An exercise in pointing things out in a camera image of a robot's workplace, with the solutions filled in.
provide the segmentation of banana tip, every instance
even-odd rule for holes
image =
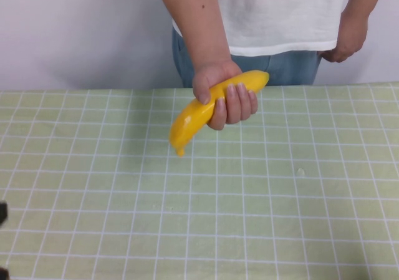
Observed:
[[[183,157],[185,154],[185,150],[184,149],[177,149],[176,153],[179,157]]]

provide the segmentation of right hand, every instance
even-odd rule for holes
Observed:
[[[241,69],[232,60],[221,60],[202,65],[196,70],[193,79],[195,97],[207,104],[211,95],[209,88],[234,76],[242,74]],[[208,126],[214,130],[222,130],[225,124],[235,124],[247,120],[257,112],[256,94],[248,91],[244,84],[230,85],[227,89],[226,100],[216,101],[214,114]]]

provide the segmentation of yellow banana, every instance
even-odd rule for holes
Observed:
[[[230,84],[243,83],[247,90],[258,93],[269,81],[267,72],[252,70],[228,79],[210,89],[211,101],[203,105],[197,99],[191,101],[179,114],[170,129],[169,141],[179,157],[184,156],[184,147],[195,134],[212,118],[214,106],[219,98],[226,98],[226,89]]]

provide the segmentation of white wall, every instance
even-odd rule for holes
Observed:
[[[397,9],[381,0],[363,50],[317,83],[397,81]],[[0,0],[0,90],[180,86],[170,39],[161,0]]]

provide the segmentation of left hand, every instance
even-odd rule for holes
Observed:
[[[341,63],[358,52],[366,41],[368,18],[357,17],[343,12],[335,49],[320,52],[319,55],[329,62]]]

